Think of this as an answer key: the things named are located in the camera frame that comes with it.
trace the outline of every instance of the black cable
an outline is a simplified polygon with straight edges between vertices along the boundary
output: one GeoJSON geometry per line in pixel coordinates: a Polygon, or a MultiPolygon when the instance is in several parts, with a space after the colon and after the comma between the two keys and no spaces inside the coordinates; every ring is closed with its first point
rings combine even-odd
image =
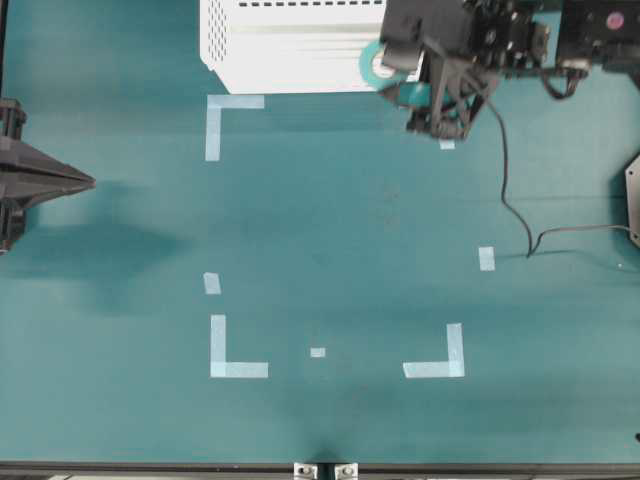
{"type": "MultiPolygon", "coordinates": [[[[440,55],[445,60],[449,59],[449,56],[447,55],[447,53],[442,49],[442,47],[440,47],[440,45],[436,41],[434,41],[430,37],[425,36],[424,42],[436,54],[440,55]]],[[[538,235],[536,244],[533,245],[533,235],[531,234],[531,227],[529,227],[529,224],[524,219],[522,214],[518,212],[518,210],[516,210],[514,207],[512,207],[507,201],[507,188],[509,185],[509,145],[507,141],[507,128],[506,128],[504,119],[502,118],[502,115],[500,115],[500,112],[498,112],[496,107],[493,105],[493,102],[491,102],[491,100],[489,99],[489,95],[487,95],[484,92],[484,90],[478,84],[476,79],[473,78],[468,72],[461,72],[458,70],[458,73],[460,73],[464,77],[464,79],[467,81],[467,83],[469,83],[471,88],[475,90],[475,92],[478,95],[482,97],[482,99],[484,100],[486,105],[489,107],[491,112],[493,112],[493,115],[496,117],[496,120],[500,125],[500,133],[502,137],[502,154],[503,154],[502,155],[503,156],[503,175],[502,175],[502,189],[500,192],[500,200],[502,201],[502,204],[520,221],[520,223],[522,224],[522,226],[524,227],[527,233],[527,239],[529,242],[529,248],[527,250],[527,258],[531,257],[533,254],[536,253],[536,251],[538,250],[538,247],[540,247],[540,242],[542,242],[542,238],[545,235],[548,235],[550,233],[582,232],[582,231],[588,231],[588,230],[624,230],[629,232],[635,238],[638,238],[638,234],[625,225],[616,225],[616,224],[582,225],[578,227],[557,227],[557,228],[550,228],[548,230],[544,230],[542,233],[540,233],[540,235],[538,235]]]]}
{"type": "Polygon", "coordinates": [[[0,0],[0,97],[2,97],[2,80],[4,78],[4,45],[7,39],[7,16],[9,0],[0,0]]]}
{"type": "Polygon", "coordinates": [[[573,94],[576,93],[576,90],[578,89],[578,84],[580,83],[579,77],[569,75],[567,77],[566,89],[564,92],[561,92],[557,90],[553,85],[551,85],[551,82],[549,81],[549,75],[546,72],[543,71],[540,74],[540,78],[542,79],[542,85],[544,86],[544,89],[555,100],[565,100],[573,96],[573,94]]]}

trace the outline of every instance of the teal mat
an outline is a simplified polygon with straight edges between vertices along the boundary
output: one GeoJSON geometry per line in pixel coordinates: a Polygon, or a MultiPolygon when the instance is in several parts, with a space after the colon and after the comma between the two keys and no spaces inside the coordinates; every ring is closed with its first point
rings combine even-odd
{"type": "MultiPolygon", "coordinates": [[[[375,94],[269,96],[223,113],[206,163],[206,95],[224,89],[197,2],[152,3],[11,5],[25,140],[98,188],[33,212],[0,259],[1,460],[640,461],[640,251],[623,234],[549,237],[526,260],[489,112],[441,151],[375,94]],[[268,380],[209,378],[211,314],[268,380]],[[405,361],[446,360],[450,323],[466,376],[405,379],[405,361]]],[[[596,71],[565,103],[505,82],[495,103],[536,231],[626,222],[627,78],[596,71]]]]}

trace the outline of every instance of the ventilation holes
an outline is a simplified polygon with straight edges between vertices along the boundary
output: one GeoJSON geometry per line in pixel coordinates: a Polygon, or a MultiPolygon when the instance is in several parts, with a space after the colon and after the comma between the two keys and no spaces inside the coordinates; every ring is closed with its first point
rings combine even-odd
{"type": "MultiPolygon", "coordinates": [[[[276,7],[320,7],[320,6],[343,6],[343,5],[384,5],[385,0],[323,0],[313,2],[276,2],[276,7]]],[[[239,7],[271,7],[274,4],[272,2],[238,2],[239,7]]]]}
{"type": "Polygon", "coordinates": [[[214,62],[221,62],[227,55],[228,28],[227,14],[222,8],[221,0],[209,0],[209,57],[214,62]]]}

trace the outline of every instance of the white tape marker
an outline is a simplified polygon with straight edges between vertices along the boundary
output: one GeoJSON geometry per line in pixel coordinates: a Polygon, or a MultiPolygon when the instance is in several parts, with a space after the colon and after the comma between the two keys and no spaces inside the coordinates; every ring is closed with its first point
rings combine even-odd
{"type": "Polygon", "coordinates": [[[207,96],[207,132],[205,160],[220,161],[220,144],[222,131],[222,110],[263,109],[264,95],[208,95],[207,96]]]}
{"type": "Polygon", "coordinates": [[[217,273],[204,274],[204,291],[207,295],[221,295],[220,275],[217,273]]]}
{"type": "Polygon", "coordinates": [[[440,150],[455,150],[456,142],[453,140],[440,140],[440,150]]]}
{"type": "Polygon", "coordinates": [[[480,259],[480,270],[482,272],[494,272],[496,270],[496,258],[493,247],[478,248],[478,258],[480,259]]]}
{"type": "Polygon", "coordinates": [[[324,358],[327,356],[327,349],[324,347],[312,347],[309,350],[309,356],[311,358],[324,358]]]}
{"type": "Polygon", "coordinates": [[[269,364],[227,362],[227,317],[211,315],[211,378],[269,378],[269,364]]]}
{"type": "Polygon", "coordinates": [[[464,377],[464,352],[462,348],[462,324],[447,325],[447,362],[405,362],[402,364],[406,378],[457,378],[464,377]]]}

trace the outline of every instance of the white box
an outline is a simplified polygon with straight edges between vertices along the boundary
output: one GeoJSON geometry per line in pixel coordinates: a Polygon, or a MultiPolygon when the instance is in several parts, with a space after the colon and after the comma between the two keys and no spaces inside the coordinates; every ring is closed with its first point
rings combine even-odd
{"type": "Polygon", "coordinates": [[[232,94],[371,91],[359,59],[384,11],[385,0],[200,0],[200,56],[232,94]]]}

